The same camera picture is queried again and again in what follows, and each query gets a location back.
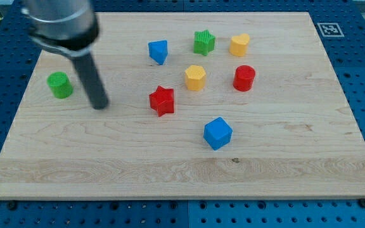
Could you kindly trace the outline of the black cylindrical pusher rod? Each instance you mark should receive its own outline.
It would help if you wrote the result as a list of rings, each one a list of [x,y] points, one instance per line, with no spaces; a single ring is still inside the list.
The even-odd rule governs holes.
[[[90,105],[95,110],[102,110],[109,104],[108,96],[90,53],[71,57],[71,62],[77,72]]]

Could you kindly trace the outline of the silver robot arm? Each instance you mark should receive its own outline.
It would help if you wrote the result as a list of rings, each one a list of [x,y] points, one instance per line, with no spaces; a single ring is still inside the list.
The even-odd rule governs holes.
[[[90,0],[24,0],[22,13],[31,21],[30,38],[43,50],[68,58],[91,106],[109,104],[91,54],[99,36],[98,18]]]

